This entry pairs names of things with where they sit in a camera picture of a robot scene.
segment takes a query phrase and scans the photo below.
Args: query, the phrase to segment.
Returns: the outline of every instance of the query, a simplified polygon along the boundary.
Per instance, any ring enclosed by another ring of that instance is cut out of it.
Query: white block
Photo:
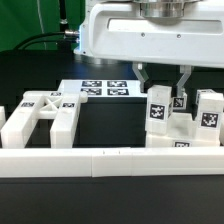
[[[171,87],[155,85],[148,90],[145,130],[165,135],[172,113]]]
[[[92,156],[92,176],[131,176],[131,150],[106,149]]]
[[[222,116],[219,140],[224,145],[224,116]]]
[[[80,111],[79,94],[63,97],[50,130],[52,148],[72,148]]]
[[[91,177],[88,149],[2,149],[0,177]]]
[[[222,93],[203,93],[200,94],[198,104],[198,115],[202,112],[222,113],[224,107],[224,99]]]
[[[195,101],[195,104],[198,105],[200,95],[203,94],[203,93],[215,93],[215,91],[212,90],[212,89],[198,89],[198,90],[197,90],[197,94],[196,94],[196,101]]]
[[[5,108],[0,107],[0,130],[5,124]]]
[[[224,173],[223,148],[156,148],[133,151],[132,176]]]
[[[38,121],[36,111],[44,104],[42,96],[27,96],[1,130],[3,148],[24,148]]]
[[[185,110],[187,105],[187,94],[183,97],[173,97],[173,110]]]

